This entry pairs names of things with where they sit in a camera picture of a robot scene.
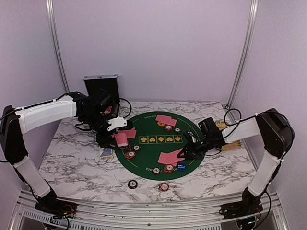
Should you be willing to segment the red playing card deck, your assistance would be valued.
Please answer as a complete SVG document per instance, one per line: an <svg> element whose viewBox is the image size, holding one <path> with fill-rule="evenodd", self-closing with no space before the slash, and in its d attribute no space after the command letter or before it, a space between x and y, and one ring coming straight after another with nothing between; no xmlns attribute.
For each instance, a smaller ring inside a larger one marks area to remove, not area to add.
<svg viewBox="0 0 307 230"><path fill-rule="evenodd" d="M112 137L115 138L118 147L128 146L128 138L125 133L113 134Z"/></svg>

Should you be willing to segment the black red triangular dealer button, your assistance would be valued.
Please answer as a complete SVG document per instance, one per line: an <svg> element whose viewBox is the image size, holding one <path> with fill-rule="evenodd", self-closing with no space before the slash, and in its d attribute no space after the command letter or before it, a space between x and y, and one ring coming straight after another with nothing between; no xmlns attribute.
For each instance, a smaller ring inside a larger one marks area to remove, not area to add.
<svg viewBox="0 0 307 230"><path fill-rule="evenodd" d="M132 151L132 148L130 146L122 146L119 147L120 150L127 150L127 151Z"/></svg>

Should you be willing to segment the blue small blind button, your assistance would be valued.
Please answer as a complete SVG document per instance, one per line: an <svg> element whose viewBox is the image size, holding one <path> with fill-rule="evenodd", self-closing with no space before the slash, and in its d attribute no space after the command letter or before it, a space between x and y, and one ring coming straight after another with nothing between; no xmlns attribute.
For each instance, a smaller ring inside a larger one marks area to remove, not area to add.
<svg viewBox="0 0 307 230"><path fill-rule="evenodd" d="M187 170L187 165L185 163L178 163L176 169L178 172L184 172Z"/></svg>

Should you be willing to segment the red card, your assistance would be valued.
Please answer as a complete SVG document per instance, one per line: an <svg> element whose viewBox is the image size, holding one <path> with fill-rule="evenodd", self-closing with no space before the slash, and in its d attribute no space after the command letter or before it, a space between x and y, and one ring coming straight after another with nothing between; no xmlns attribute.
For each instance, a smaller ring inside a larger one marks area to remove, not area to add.
<svg viewBox="0 0 307 230"><path fill-rule="evenodd" d="M177 124L177 120L176 120L176 119L170 118L170 119L167 119L167 120L165 121L165 124L175 127L176 124Z"/></svg>
<svg viewBox="0 0 307 230"><path fill-rule="evenodd" d="M136 130L127 130L125 133L126 133L127 138L135 139L137 131Z"/></svg>
<svg viewBox="0 0 307 230"><path fill-rule="evenodd" d="M131 128L131 129L119 129L120 132L126 132L126 131L132 131L135 130L135 128Z"/></svg>
<svg viewBox="0 0 307 230"><path fill-rule="evenodd" d="M177 156L167 153L161 153L158 159L158 163L161 164L172 164L177 162Z"/></svg>
<svg viewBox="0 0 307 230"><path fill-rule="evenodd" d="M172 117L170 116L166 116L166 115L157 115L156 116L156 121L160 121L161 123L166 123L168 121L170 121L172 119Z"/></svg>
<svg viewBox="0 0 307 230"><path fill-rule="evenodd" d="M175 151L170 152L170 153L168 153L168 154L172 154L172 155L177 156L181 151L182 151L182 149L178 149L178 150L175 150ZM180 162L180 161L183 161L183 160L184 160L184 158L179 158L179 157L177 156L177 162Z"/></svg>

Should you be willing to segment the orange round big blind button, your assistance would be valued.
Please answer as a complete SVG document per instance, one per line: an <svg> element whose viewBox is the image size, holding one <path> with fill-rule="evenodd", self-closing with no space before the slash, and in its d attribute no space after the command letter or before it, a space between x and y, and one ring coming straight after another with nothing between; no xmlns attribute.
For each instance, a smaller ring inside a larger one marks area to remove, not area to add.
<svg viewBox="0 0 307 230"><path fill-rule="evenodd" d="M165 126L165 124L164 124L164 123L161 123L160 121L158 121L157 124L158 124L158 126L160 126L160 127Z"/></svg>

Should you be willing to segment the red beige 5 chip stack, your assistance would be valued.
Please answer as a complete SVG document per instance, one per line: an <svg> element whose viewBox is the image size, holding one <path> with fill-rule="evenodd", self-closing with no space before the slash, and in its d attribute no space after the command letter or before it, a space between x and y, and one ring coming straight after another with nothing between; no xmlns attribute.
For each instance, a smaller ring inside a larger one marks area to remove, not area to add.
<svg viewBox="0 0 307 230"><path fill-rule="evenodd" d="M159 190L162 192L169 190L169 184L168 183L160 183L159 184Z"/></svg>

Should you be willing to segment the black orange 100 chip stack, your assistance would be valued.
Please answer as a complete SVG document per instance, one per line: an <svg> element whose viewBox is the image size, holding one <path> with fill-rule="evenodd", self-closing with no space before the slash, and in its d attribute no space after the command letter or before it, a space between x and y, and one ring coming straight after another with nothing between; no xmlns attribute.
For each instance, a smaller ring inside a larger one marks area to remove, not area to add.
<svg viewBox="0 0 307 230"><path fill-rule="evenodd" d="M136 180L130 180L128 182L128 188L130 188L130 189L135 189L135 188L137 188L137 186L138 186L138 183L137 183Z"/></svg>

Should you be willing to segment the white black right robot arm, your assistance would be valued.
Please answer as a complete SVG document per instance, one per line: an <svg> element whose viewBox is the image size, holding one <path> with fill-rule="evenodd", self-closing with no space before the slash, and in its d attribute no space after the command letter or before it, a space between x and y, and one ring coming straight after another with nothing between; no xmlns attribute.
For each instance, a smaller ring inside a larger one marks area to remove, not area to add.
<svg viewBox="0 0 307 230"><path fill-rule="evenodd" d="M206 118L198 123L202 137L192 132L184 133L187 143L177 154L178 158L185 160L199 160L212 150L220 150L227 144L238 140L259 136L262 140L264 153L251 183L242 194L238 203L238 211L247 215L252 211L269 183L275 178L286 154L291 149L295 132L287 117L271 108L264 112L254 114L245 119L219 129L213 118Z"/></svg>

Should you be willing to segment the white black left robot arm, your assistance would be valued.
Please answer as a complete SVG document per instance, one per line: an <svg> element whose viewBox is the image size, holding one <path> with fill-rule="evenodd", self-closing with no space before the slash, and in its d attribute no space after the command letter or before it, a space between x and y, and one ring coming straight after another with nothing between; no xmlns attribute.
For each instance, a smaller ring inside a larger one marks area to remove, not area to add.
<svg viewBox="0 0 307 230"><path fill-rule="evenodd" d="M57 213L61 207L60 202L56 192L32 161L25 136L58 124L63 119L75 117L96 133L98 145L104 147L110 142L113 131L127 124L123 117L103 114L114 103L111 94L100 89L91 96L74 91L33 105L16 108L8 105L4 108L0 119L0 144L5 160L30 186L48 212Z"/></svg>

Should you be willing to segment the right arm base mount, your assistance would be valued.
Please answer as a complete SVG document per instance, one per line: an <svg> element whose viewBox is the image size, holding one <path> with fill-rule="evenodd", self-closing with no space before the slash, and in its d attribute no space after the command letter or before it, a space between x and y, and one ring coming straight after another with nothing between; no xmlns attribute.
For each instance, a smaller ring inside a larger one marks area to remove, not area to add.
<svg viewBox="0 0 307 230"><path fill-rule="evenodd" d="M232 219L259 213L263 210L262 204L243 206L243 202L233 202L220 206L219 214L223 215L224 219Z"/></svg>

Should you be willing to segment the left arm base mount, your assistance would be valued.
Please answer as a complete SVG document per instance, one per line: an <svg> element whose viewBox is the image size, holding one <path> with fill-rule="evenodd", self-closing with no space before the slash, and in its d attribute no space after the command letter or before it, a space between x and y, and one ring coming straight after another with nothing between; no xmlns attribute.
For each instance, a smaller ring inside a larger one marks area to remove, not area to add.
<svg viewBox="0 0 307 230"><path fill-rule="evenodd" d="M55 219L61 217L72 218L75 215L77 204L58 199L42 200L39 199L35 204L35 209L52 214Z"/></svg>

